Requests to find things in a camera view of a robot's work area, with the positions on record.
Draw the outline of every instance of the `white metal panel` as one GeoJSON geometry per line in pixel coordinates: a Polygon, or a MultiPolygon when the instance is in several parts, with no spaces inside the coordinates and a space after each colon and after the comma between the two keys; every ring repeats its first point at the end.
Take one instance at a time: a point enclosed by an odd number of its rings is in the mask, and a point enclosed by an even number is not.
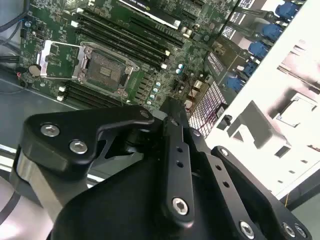
{"type": "Polygon", "coordinates": [[[317,107],[296,128],[269,117],[270,113],[286,98],[286,93],[292,89],[317,103],[320,102],[319,96],[308,90],[308,85],[277,70],[300,39],[305,39],[306,36],[315,37],[308,26],[315,20],[319,9],[320,1],[305,2],[206,138],[210,148],[222,145],[229,149],[278,199],[320,169],[320,152],[307,147],[319,144],[317,139],[320,126],[317,123],[320,122],[320,107],[317,107]],[[217,129],[224,115],[231,115],[235,120],[252,100],[292,145],[292,149],[283,157],[279,158],[274,155],[275,153],[258,150],[250,142],[243,143],[229,138],[226,130],[217,129]]]}

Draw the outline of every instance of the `motherboard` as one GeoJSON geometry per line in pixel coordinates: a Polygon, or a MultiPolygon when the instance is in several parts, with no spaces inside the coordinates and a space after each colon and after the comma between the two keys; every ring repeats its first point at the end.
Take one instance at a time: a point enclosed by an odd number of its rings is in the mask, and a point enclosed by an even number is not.
{"type": "Polygon", "coordinates": [[[236,0],[31,0],[21,30],[28,85],[85,108],[142,105],[170,96],[191,113],[236,0]]]}

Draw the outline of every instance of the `pci slot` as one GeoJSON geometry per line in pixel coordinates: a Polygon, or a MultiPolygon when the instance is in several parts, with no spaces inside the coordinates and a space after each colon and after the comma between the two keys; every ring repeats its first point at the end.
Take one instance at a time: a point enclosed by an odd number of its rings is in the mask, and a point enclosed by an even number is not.
{"type": "Polygon", "coordinates": [[[188,19],[190,19],[191,21],[195,21],[198,18],[197,16],[191,14],[190,12],[187,12],[186,10],[182,10],[181,15],[186,17],[186,18],[188,18],[188,19]]]}
{"type": "Polygon", "coordinates": [[[80,24],[81,24],[81,28],[90,29],[92,32],[95,32],[96,34],[100,34],[101,36],[104,36],[107,39],[114,41],[115,43],[121,44],[126,48],[132,49],[133,51],[136,51],[149,59],[153,59],[155,61],[158,61],[159,63],[162,63],[165,60],[165,56],[166,56],[165,54],[160,56],[156,53],[149,51],[148,49],[141,48],[137,44],[127,41],[126,39],[119,37],[118,35],[112,34],[111,32],[105,31],[103,28],[92,25],[87,21],[81,21],[80,24]]]}
{"type": "Polygon", "coordinates": [[[171,44],[177,46],[178,48],[182,48],[183,45],[184,45],[184,42],[179,40],[179,39],[176,39],[175,37],[172,37],[170,35],[167,35],[165,34],[164,32],[152,27],[152,26],[149,26],[147,24],[145,24],[144,22],[132,17],[130,19],[130,22],[135,24],[135,25],[138,25],[139,27],[145,29],[146,31],[149,31],[150,33],[153,33],[155,35],[158,35],[159,37],[167,40],[168,42],[170,42],[171,44]]]}
{"type": "Polygon", "coordinates": [[[153,41],[146,40],[146,38],[143,39],[140,36],[135,35],[134,32],[119,26],[89,10],[78,13],[78,19],[89,24],[90,26],[98,26],[103,29],[105,33],[116,36],[119,39],[126,40],[129,43],[139,46],[141,49],[146,49],[149,52],[159,55],[160,57],[167,57],[167,49],[165,47],[153,41]]]}
{"type": "Polygon", "coordinates": [[[116,41],[102,37],[99,33],[96,33],[94,31],[91,31],[86,28],[77,29],[76,33],[83,34],[94,41],[97,41],[103,45],[109,46],[110,48],[115,49],[116,51],[120,51],[124,54],[127,54],[135,59],[138,59],[138,60],[150,65],[150,66],[155,67],[158,70],[161,69],[159,61],[155,61],[153,59],[150,59],[149,57],[146,57],[145,55],[141,54],[140,52],[134,51],[131,48],[128,48],[124,45],[121,45],[120,43],[118,43],[116,41]]]}
{"type": "Polygon", "coordinates": [[[103,95],[78,83],[68,81],[66,86],[66,99],[79,104],[95,108],[108,108],[123,105],[123,103],[116,99],[103,95]]]}

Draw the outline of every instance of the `cpu socket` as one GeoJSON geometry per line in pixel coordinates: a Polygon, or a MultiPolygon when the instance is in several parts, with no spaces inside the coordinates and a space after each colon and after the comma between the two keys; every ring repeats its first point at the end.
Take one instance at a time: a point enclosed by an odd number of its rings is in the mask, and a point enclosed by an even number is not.
{"type": "Polygon", "coordinates": [[[115,96],[127,97],[125,91],[132,72],[139,67],[129,58],[92,42],[82,42],[78,59],[81,68],[77,80],[88,87],[115,96]]]}

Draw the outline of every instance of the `blue connector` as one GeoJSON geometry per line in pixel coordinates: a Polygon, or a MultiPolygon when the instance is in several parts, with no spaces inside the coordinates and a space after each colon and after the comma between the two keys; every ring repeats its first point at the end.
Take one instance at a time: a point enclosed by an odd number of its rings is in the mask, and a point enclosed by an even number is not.
{"type": "Polygon", "coordinates": [[[271,41],[275,42],[278,40],[278,38],[280,37],[280,35],[283,33],[283,29],[282,27],[280,27],[277,24],[266,24],[263,28],[262,28],[262,34],[269,38],[271,41]]]}
{"type": "Polygon", "coordinates": [[[238,77],[228,76],[226,79],[226,85],[228,88],[231,88],[238,93],[244,87],[245,83],[238,77]]]}
{"type": "Polygon", "coordinates": [[[255,72],[255,70],[258,67],[258,64],[256,64],[253,61],[248,61],[244,66],[244,69],[242,70],[242,72],[248,77],[250,78],[252,76],[252,74],[255,72]]]}
{"type": "Polygon", "coordinates": [[[278,5],[275,10],[275,14],[281,18],[292,20],[299,10],[299,6],[287,1],[283,5],[278,5]]]}
{"type": "Polygon", "coordinates": [[[252,53],[256,58],[262,60],[269,52],[269,47],[260,41],[256,41],[250,44],[249,52],[252,53]]]}

